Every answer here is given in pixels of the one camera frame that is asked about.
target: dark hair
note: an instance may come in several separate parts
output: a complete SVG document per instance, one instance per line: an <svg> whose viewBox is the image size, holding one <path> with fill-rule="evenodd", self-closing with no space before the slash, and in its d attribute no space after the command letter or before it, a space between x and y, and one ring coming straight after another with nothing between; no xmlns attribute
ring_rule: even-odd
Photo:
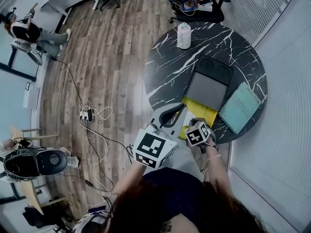
<svg viewBox="0 0 311 233"><path fill-rule="evenodd" d="M6 16L5 16L5 18L4 18L4 23L5 23L4 28L6 29L6 31L7 31L11 36L13 36L12 33L11 33L11 21L10 21L10 16L11 16L11 14L13 14L13 12L9 12L9 13L6 14Z"/></svg>
<svg viewBox="0 0 311 233"><path fill-rule="evenodd" d="M99 232L160 232L164 223L162 191L163 188L144 181L132 186L118 196L113 205L112 218L109 223L106 221ZM266 232L261 220L220 186L216 192L210 183L203 183L199 201L202 221L198 229L200 233Z"/></svg>

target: white cable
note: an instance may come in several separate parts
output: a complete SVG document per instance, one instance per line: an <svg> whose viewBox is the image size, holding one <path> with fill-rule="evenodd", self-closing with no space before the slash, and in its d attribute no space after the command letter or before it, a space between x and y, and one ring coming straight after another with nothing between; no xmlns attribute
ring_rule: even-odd
<svg viewBox="0 0 311 233"><path fill-rule="evenodd" d="M86 206L86 211L88 211L88 207L91 207L91 206L97 206L97 205L99 205L99 204L101 204L101 203L105 203L106 202L106 200L105 201L102 201L102 202L99 202L98 204L94 204L94 205L87 205Z"/></svg>
<svg viewBox="0 0 311 233"><path fill-rule="evenodd" d="M180 2L173 2L173 3L175 3L176 5L178 5L178 6L179 6L179 8L180 8L180 10L181 10L181 12L182 12L182 13L184 13L185 15L189 16L189 17L190 17L190 16L192 16L192 15L194 15L195 11L197 11L197 10L198 10L198 9L195 9L195 10L187 10L186 12L193 11L192 15L188 15L188 14L186 14L186 13L185 13L185 11L183 11L183 9L182 9L182 7L181 7L181 3L180 3Z"/></svg>
<svg viewBox="0 0 311 233"><path fill-rule="evenodd" d="M96 114L94 114L94 116L100 116L102 118L102 120L104 120L104 121L109 119L111 117L112 113L113 113L113 108L111 106L107 106L107 107L103 108L100 112L98 112L97 109L92 107L91 102L89 100L87 100L87 99L81 101L80 104L79 104L79 107L80 107L81 111L89 110L89 109L92 109L92 110L96 111ZM107 118L103 118L102 115L101 115L101 112L103 112L105 109L108 109L108 108L111 109L111 113L109 114L109 116Z"/></svg>
<svg viewBox="0 0 311 233"><path fill-rule="evenodd" d="M80 122L81 122L81 125L82 125L83 128L85 128L86 130L88 130L88 131L90 131L90 132L92 132L92 133L94 133L94 134L100 136L102 139L104 139L104 142L105 142L105 144L106 144L106 149L107 149L107 151L106 151L106 154L105 154L104 158L102 158L98 163L95 163L95 164L93 165L93 176L94 176L94 178L98 181L98 183L101 184L101 185L107 190L107 192L109 192L109 195L111 196L111 191L110 191L104 184L102 184L102 183L96 178L96 176L95 176L95 171L94 171L95 165L99 165L100 162L103 161L103 160L107 157L107 155L108 155L108 144L107 144L107 141L106 141L106 139L105 139L104 137L102 137L100 134L98 134L98 133L96 133L96 132L94 132L94 131L91 131L89 128L85 127L85 126L83 125L83 123L82 123L81 120L80 120Z"/></svg>

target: white bottle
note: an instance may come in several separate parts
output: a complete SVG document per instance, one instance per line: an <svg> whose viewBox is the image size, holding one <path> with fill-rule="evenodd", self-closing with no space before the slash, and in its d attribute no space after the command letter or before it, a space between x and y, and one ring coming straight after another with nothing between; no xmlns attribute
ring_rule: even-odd
<svg viewBox="0 0 311 233"><path fill-rule="evenodd" d="M177 27L177 47L188 49L191 45L191 27L183 22Z"/></svg>

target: navy shirt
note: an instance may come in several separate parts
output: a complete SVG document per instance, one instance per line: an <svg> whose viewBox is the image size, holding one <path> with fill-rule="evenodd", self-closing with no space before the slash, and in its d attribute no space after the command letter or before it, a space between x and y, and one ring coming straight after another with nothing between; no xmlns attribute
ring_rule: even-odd
<svg viewBox="0 0 311 233"><path fill-rule="evenodd" d="M200 229L200 198L203 184L194 176L165 167L143 176L145 181L163 187L164 219L170 220L178 214L183 214Z"/></svg>

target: gray pants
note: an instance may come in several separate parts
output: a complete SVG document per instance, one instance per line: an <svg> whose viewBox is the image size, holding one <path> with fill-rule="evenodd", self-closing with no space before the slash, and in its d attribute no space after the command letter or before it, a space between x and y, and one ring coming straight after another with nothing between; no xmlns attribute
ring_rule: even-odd
<svg viewBox="0 0 311 233"><path fill-rule="evenodd" d="M187 147L186 142L177 139L177 147L170 158L159 169L164 167L170 167L196 177L199 181L203 182L204 176L200 172L200 169L192 155L191 149ZM147 167L144 175L155 171L154 169Z"/></svg>
<svg viewBox="0 0 311 233"><path fill-rule="evenodd" d="M59 54L60 44L64 44L67 41L68 34L57 34L42 29L40 40L37 42L37 45L42 47L49 55L56 57Z"/></svg>

